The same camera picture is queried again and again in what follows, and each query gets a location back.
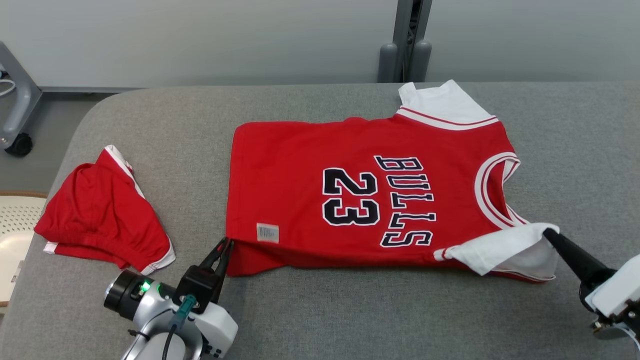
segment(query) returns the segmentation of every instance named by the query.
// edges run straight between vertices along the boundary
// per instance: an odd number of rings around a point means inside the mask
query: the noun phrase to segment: gray table
[[[553,222],[610,266],[640,253],[640,85],[462,83],[506,126],[522,166],[506,186],[529,220]],[[239,124],[389,117],[398,85],[190,87],[110,97],[80,124],[52,194],[115,144],[133,165],[177,260],[177,284],[224,233],[229,150]],[[118,359],[131,323],[102,307],[115,265],[47,255],[36,236],[0,331],[0,358]],[[456,270],[297,270],[229,279],[233,359],[633,359],[596,340],[578,280],[527,284]]]

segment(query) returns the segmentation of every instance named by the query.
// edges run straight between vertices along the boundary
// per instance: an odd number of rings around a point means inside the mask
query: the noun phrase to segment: caster wheel
[[[33,142],[31,141],[31,137],[26,133],[19,133],[18,136],[13,141],[13,144],[6,148],[4,151],[9,155],[16,156],[21,158],[26,154],[29,154],[33,149]]]

